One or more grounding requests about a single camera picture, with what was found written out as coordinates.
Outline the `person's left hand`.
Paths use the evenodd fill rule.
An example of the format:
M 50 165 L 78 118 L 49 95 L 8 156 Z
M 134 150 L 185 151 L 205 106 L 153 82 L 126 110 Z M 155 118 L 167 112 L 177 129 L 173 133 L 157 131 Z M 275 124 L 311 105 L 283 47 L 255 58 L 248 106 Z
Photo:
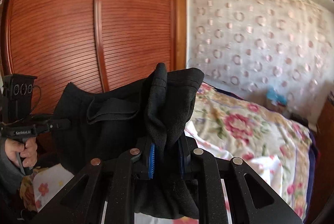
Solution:
M 15 140 L 6 139 L 5 141 L 5 153 L 8 159 L 19 167 L 19 162 L 16 157 L 16 153 L 20 154 L 23 158 L 23 167 L 34 167 L 37 162 L 37 144 L 36 138 L 29 138 L 25 145 Z

